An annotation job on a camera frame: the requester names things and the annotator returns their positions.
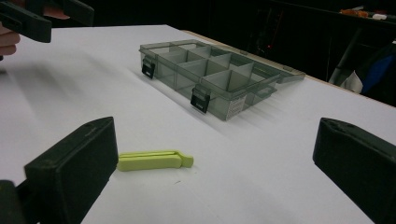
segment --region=hand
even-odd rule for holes
[[[24,0],[12,0],[17,6],[24,7]],[[56,7],[44,7],[44,15],[56,19],[66,20],[68,16],[64,15],[61,9]],[[8,30],[0,22],[0,55],[11,55],[17,51],[16,44],[21,41],[18,33]]]

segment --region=plastic organizer box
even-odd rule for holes
[[[276,83],[301,80],[305,73],[198,40],[141,45],[142,73],[191,99],[191,104],[222,120],[271,96]]]

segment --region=black latch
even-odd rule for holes
[[[145,74],[150,79],[152,79],[154,77],[154,71],[155,71],[155,63],[151,63],[148,60],[144,59],[142,66],[142,73]]]
[[[197,87],[192,89],[191,104],[195,106],[200,111],[206,113],[210,102],[210,91],[205,91],[202,89],[197,89]]]

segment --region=white table surface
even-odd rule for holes
[[[320,118],[396,145],[396,109],[306,78],[224,122],[140,72],[165,25],[54,29],[0,62],[0,179],[85,122],[113,116],[119,152],[178,149],[192,168],[119,172],[83,223],[372,223],[312,161]]]

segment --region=clamp jaw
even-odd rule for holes
[[[44,6],[56,6],[66,16],[92,26],[94,10],[78,0],[26,0],[26,8],[0,0],[3,26],[38,42],[49,43],[52,23],[43,18]]]

